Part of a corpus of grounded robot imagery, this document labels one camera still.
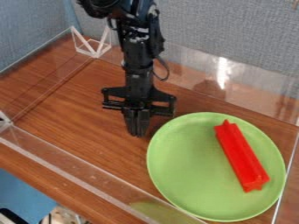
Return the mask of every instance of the wooden surface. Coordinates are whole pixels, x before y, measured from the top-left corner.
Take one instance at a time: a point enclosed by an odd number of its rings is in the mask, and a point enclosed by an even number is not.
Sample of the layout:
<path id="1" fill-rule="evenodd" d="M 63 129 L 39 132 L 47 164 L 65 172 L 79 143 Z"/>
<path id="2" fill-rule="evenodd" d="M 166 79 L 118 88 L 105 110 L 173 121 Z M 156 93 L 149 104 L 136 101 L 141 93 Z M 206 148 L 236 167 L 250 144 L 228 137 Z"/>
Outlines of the wooden surface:
<path id="1" fill-rule="evenodd" d="M 67 47 L 65 48 L 62 43 L 59 47 L 61 53 L 65 54 Z M 38 63 L 23 63 L 22 69 L 30 71 L 35 71 L 38 67 L 42 69 L 46 57 L 38 58 Z M 23 77 L 18 75 L 17 71 L 13 71 L 10 77 L 14 77 L 17 81 L 23 81 L 19 80 Z M 144 138 L 129 136 L 118 111 L 105 110 L 100 105 L 102 97 L 98 90 L 102 87 L 122 85 L 124 72 L 120 66 L 102 60 L 93 60 L 14 124 L 162 199 L 148 177 L 145 150 L 152 135 L 169 118 L 153 117 Z M 222 100 L 201 94 L 194 89 L 178 87 L 173 85 L 173 82 L 157 82 L 156 86 L 164 92 L 176 95 L 176 116 L 190 112 L 209 111 L 229 114 L 254 124 L 273 140 L 281 151 L 284 162 L 288 163 L 297 133 L 297 128 L 293 125 L 233 106 Z M 250 97 L 252 95 L 242 95 L 242 101 L 252 101 Z M 3 169 L 93 223 L 142 223 L 102 199 L 96 198 L 82 187 L 70 183 L 3 146 L 1 147 L 0 163 Z M 296 188 L 289 194 L 288 197 L 297 197 Z M 256 218 L 240 223 L 270 223 L 273 211 L 274 207 Z M 289 222 L 285 220 L 284 223 L 293 223 L 290 222 L 292 217 L 285 218 Z"/>

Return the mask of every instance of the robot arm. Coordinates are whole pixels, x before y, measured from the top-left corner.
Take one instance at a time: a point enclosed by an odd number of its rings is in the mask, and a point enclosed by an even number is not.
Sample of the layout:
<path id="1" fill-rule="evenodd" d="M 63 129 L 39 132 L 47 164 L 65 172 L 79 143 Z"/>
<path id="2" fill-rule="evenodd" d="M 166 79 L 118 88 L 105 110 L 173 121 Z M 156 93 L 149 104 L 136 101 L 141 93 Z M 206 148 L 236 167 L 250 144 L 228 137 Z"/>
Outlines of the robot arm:
<path id="1" fill-rule="evenodd" d="M 93 18 L 106 18 L 109 27 L 116 30 L 124 53 L 125 85 L 101 90 L 102 107 L 121 110 L 128 132 L 132 136 L 141 137 L 145 135 L 150 116 L 172 116 L 174 104 L 174 97 L 158 91 L 153 84 L 153 76 L 165 81 L 169 74 L 168 66 L 158 56 L 164 50 L 164 38 L 154 1 L 78 0 L 78 3 Z M 165 78 L 154 74 L 153 59 L 166 68 Z M 124 100 L 110 100 L 109 96 Z M 154 102 L 165 102 L 168 105 L 156 106 Z"/>

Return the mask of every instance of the red rectangular block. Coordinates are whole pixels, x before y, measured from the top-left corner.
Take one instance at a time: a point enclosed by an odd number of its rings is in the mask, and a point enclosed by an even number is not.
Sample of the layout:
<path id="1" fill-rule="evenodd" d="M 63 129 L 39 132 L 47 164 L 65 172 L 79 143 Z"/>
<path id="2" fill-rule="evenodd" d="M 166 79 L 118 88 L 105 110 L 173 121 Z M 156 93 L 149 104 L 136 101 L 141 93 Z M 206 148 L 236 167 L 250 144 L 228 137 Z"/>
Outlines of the red rectangular block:
<path id="1" fill-rule="evenodd" d="M 244 192 L 254 189 L 261 190 L 261 186 L 269 180 L 269 177 L 238 130 L 238 126 L 225 120 L 220 126 L 213 128 Z"/>

